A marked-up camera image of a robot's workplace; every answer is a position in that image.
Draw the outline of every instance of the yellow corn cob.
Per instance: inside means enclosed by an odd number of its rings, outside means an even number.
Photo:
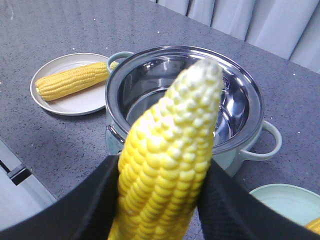
[[[305,227],[310,231],[320,235],[320,217],[309,222],[307,225],[305,225]]]
[[[200,60],[133,124],[109,240],[183,238],[210,166],[222,88],[222,69]]]
[[[114,69],[117,65],[113,62],[110,67]],[[44,76],[35,82],[35,87],[45,101],[51,101],[91,87],[108,77],[107,64],[96,62]]]

